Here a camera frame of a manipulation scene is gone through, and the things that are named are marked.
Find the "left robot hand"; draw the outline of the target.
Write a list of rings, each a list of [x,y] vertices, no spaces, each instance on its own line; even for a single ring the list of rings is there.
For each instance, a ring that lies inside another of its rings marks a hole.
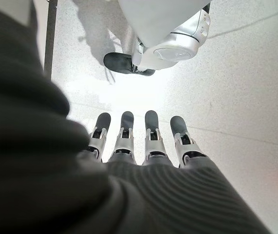
[[[108,113],[88,133],[69,110],[42,70],[34,3],[0,0],[0,234],[268,233],[183,118],[170,121],[174,167],[146,113],[139,166],[129,146],[101,161]]]

